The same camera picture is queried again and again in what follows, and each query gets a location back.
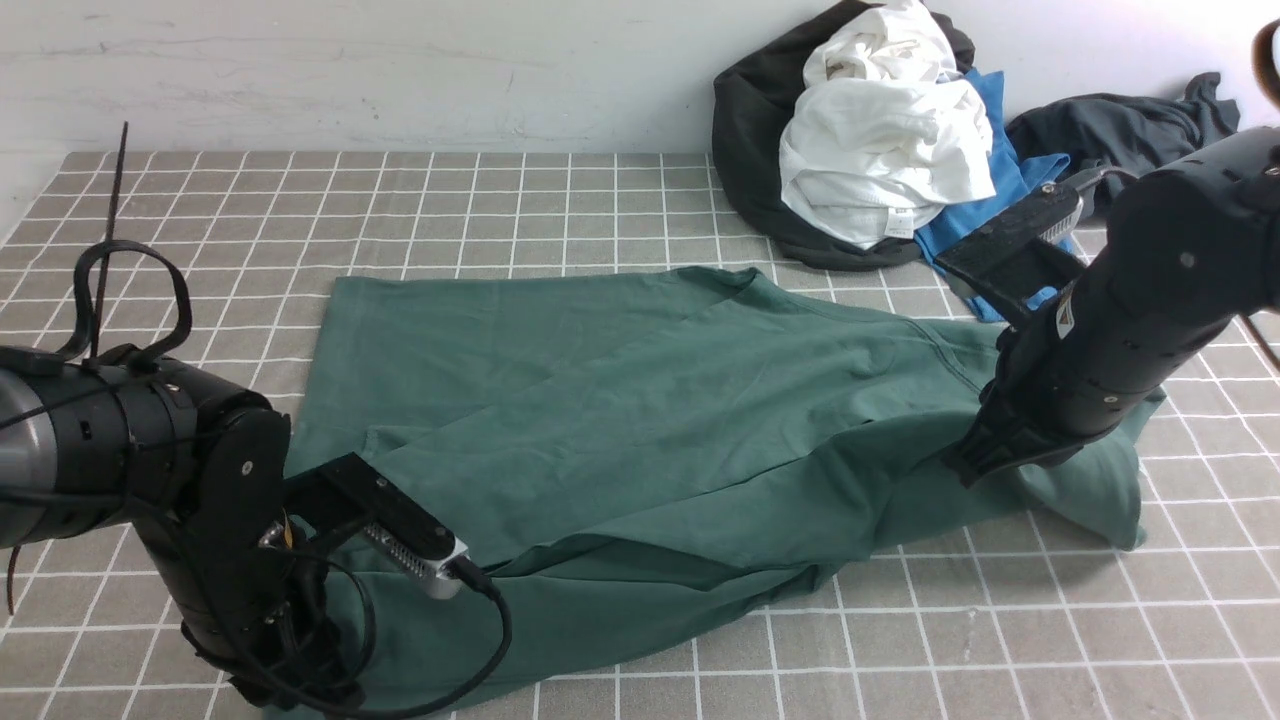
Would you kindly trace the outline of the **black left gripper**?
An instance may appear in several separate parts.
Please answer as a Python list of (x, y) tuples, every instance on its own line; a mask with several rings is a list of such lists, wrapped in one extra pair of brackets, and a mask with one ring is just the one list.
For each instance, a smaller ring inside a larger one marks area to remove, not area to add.
[(293, 570), (282, 594), (269, 594), (266, 603), (236, 607), (247, 600), (244, 584), (216, 585), (216, 606), (241, 643), (271, 675), (288, 685), (285, 693), (257, 673), (248, 660), (232, 647), (214, 618), (209, 600), (200, 593), (189, 574), (180, 574), (182, 635), (195, 655), (228, 674), (233, 688), (260, 708), (292, 710), (302, 703), (296, 691), (312, 700), (357, 708), (365, 700), (356, 680), (358, 669), (344, 653), (343, 632), (329, 618), (324, 582), (328, 570)]

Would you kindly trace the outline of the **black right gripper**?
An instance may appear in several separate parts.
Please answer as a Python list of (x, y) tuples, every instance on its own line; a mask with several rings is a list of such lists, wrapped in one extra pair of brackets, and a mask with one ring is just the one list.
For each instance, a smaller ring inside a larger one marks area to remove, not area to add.
[(1080, 452), (1091, 433), (1091, 398), (1055, 389), (1029, 410), (1019, 409), (1000, 386), (986, 386), (980, 407), (960, 445), (942, 461), (966, 489), (995, 471), (1036, 464), (1056, 468)]

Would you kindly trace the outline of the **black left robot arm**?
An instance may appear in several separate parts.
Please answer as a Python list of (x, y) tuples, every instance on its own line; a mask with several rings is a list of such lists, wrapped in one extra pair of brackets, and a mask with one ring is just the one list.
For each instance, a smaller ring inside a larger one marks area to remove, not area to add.
[(3, 547), (134, 528), (195, 653), (252, 705), (355, 708), (364, 661), (326, 615), (326, 568), (261, 538), (285, 523), (291, 423), (170, 357), (82, 368), (3, 350)]

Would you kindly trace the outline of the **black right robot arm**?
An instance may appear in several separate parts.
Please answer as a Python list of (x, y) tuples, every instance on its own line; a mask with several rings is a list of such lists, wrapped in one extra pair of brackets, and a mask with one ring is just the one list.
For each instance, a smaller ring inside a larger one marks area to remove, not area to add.
[(1247, 129), (1129, 177), (1092, 263), (1056, 241), (1107, 167), (1043, 184), (938, 254), (1007, 323), (980, 410), (943, 459), (963, 484), (1064, 462), (1234, 316), (1277, 306), (1277, 138)]

